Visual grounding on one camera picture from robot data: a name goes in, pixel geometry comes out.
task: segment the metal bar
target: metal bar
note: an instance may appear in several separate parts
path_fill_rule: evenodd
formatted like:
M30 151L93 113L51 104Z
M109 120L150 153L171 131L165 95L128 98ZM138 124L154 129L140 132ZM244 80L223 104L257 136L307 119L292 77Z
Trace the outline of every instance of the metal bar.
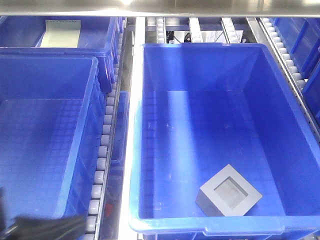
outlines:
M156 43L157 44L167 43L166 20L164 17L156 18Z
M0 15L320 17L317 0L1 0Z
M124 48L125 48L125 41L124 41L124 39L126 37L125 35L126 35L126 32L124 32L124 34L122 34L122 37L121 37L121 39L122 39L121 46L119 46L121 53L123 53ZM107 164L106 164L106 169L104 170L100 203L99 203L99 208L98 208L98 214L96 217L94 240L99 240L100 228L101 228L101 223L103 220L103 212L104 212L104 206L105 206L105 193L107 190L108 175L109 175L109 169L110 169L112 149L113 149L113 145L114 145L114 136L115 136L115 131L116 131L116 122L117 122L118 103L119 103L120 86L121 86L121 78L122 78L123 59L124 59L123 54L120 54L117 83L115 83L115 86L114 86L115 98L114 98L114 106L113 106L113 114L112 114L111 131L110 131L110 137L109 137L109 146L107 149L107 156L106 156Z
M133 240L138 238L128 223L129 218L129 191L134 153L134 122L136 111L142 98L142 74L143 74L143 51L141 45L145 43L146 22L144 17L137 17L135 22L135 39L133 52L133 66L130 89L130 108L128 116L128 130L126 141L125 165L123 175L121 211L119 219L119 240Z
M316 120L314 119L313 115L311 114L309 108L307 107L306 102L304 101L304 98L293 79L292 75L290 74L290 71L284 61L284 59L281 57L281 53L277 49L275 43L272 41L271 37L269 36L268 32L264 29L263 24L261 20L257 20L254 17L248 17L247 22L249 27L251 28L251 31L258 43L264 44L268 47L273 57L276 59L276 62L279 65L279 68L282 71L282 74L287 79L287 82L292 90L293 95L296 97L296 100L298 101L301 110L304 113L304 116L307 120L307 122L310 125L310 128L313 132L314 137L316 138L318 144L320 144L320 129L318 127L318 124Z
M192 43L203 43L199 20L197 17L189 17L189 27Z
M221 25L223 29L223 34L225 36L225 40L228 44L238 44L239 39L236 33L236 29L234 23L232 22L230 17L222 17Z

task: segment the metal rail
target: metal rail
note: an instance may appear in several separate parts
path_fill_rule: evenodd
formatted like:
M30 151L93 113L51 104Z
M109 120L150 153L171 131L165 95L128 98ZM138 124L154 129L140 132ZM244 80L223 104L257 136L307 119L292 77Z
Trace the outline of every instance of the metal rail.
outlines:
M134 153L134 122L138 105L142 95L143 51L141 45L145 43L146 21L144 17L137 17L135 23L135 38L133 49L133 66L130 89L130 108L128 116L128 132L126 141L125 166L122 187L121 211L119 219L119 240L136 240L138 234L134 232L128 223L129 218L129 191Z
M0 15L320 17L317 0L1 0Z

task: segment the white roller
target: white roller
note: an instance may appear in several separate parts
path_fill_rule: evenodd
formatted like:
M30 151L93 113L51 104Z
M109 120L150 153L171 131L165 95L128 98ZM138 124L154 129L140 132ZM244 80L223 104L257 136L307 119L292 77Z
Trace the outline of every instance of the white roller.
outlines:
M269 33L272 33L272 32L275 32L275 31L276 31L273 26L267 27L266 30L267 30Z
M104 182L105 171L95 171L94 173L94 183L102 184Z
M269 34L272 38L278 37L278 33L276 31L270 32Z
M295 65L294 61L292 60L285 60L284 62L287 67L293 67Z
M287 51L287 49L285 48L285 47L283 47L283 48L279 48L279 52L281 53L281 54L288 54L288 51Z
M269 22L270 22L270 19L267 18L267 17L264 17L264 18L262 18L262 21L263 21L264 23L269 23Z
M102 185L97 185L97 184L93 185L92 191L91 191L91 198L93 198L93 199L101 198L101 190L102 190Z
M103 124L111 124L112 123L112 115L104 115Z
M109 146L110 135L102 135L100 145L101 146Z
M105 114L112 115L114 113L114 106L106 106L105 107Z
M282 57L283 57L283 60L284 60L284 61L291 60L291 57L290 57L289 54L282 54Z
M112 89L112 91L108 93L108 97L115 98L116 97L116 92L117 92L116 89Z
M99 146L98 157L99 158L106 158L107 157L107 152L108 152L108 147L107 146Z
M83 236L83 240L94 240L95 239L95 235L94 234L85 234Z
M106 104L108 106L114 106L115 105L115 98L114 97L107 97L106 98Z
M98 214L99 211L99 203L100 200L90 200L90 204L89 204L89 214Z
M102 133L104 135L110 135L110 132L111 132L111 125L110 124L104 124L102 126Z
M265 22L264 25L265 25L267 28L272 27L272 23L271 23L271 22Z
M105 170L107 166L107 159L104 157L99 157L96 163L97 170Z
M275 44L275 46L276 46L278 49L282 49L282 48L285 47L285 45L284 45L282 42L277 42L277 43Z
M306 85L305 80L298 80L295 82L299 89L303 89Z
M293 76L295 81L302 80L302 77L301 77L300 73L294 73L294 74L292 74L292 76Z
M298 69L297 69L296 66L290 66L290 67L289 67L289 71L290 71L291 74L296 74L296 73L298 73Z
M275 43L281 43L281 38L278 37L278 36L276 36L276 37L273 38L273 41L274 41Z
M96 231L96 216L88 216L86 219L86 231L87 232L95 232Z

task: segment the black cable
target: black cable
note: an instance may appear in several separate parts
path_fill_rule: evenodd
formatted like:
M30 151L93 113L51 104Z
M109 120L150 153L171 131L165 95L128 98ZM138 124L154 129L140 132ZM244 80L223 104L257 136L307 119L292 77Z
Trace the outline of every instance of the black cable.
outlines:
M176 38L175 35L173 35L173 38L175 38L175 40L177 40L179 43L181 43L181 42L178 40L178 38Z
M222 32L222 33L214 40L215 43L217 42L217 40L221 37L221 35L222 35L223 33L224 33L224 32Z

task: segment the square recess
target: square recess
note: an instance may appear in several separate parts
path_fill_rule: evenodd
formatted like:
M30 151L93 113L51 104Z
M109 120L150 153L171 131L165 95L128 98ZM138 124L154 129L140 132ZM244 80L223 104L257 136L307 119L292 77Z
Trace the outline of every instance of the square recess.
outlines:
M196 204L207 216L243 216L262 195L230 164L203 184Z

